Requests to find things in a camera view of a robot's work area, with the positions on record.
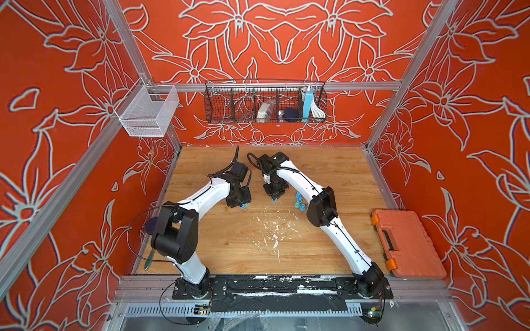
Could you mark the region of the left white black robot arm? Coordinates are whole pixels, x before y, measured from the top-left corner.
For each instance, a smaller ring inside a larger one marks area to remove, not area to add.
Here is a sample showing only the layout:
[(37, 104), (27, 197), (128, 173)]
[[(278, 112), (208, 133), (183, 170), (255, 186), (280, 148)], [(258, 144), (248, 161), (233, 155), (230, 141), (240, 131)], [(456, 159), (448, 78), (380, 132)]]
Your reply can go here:
[(238, 161), (238, 155), (236, 150), (230, 164), (209, 174), (209, 182), (190, 197), (163, 204), (151, 234), (151, 247), (180, 271), (176, 285), (194, 299), (203, 299), (210, 292), (209, 269), (196, 252), (200, 220), (221, 201), (229, 208), (251, 203), (252, 172)]

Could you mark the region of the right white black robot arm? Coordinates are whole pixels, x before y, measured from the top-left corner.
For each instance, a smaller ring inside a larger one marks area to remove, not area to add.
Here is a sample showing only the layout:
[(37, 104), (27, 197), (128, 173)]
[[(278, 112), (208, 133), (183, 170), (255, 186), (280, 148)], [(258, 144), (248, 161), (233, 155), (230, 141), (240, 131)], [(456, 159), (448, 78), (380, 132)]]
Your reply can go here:
[(282, 152), (272, 156), (257, 157), (247, 154), (252, 166), (262, 172), (264, 189), (273, 200), (280, 198), (292, 187), (308, 203), (306, 217), (322, 230), (338, 248), (348, 263), (357, 284), (357, 293), (365, 299), (388, 296), (390, 285), (380, 267), (375, 263), (348, 233), (338, 214), (335, 193), (306, 176)]

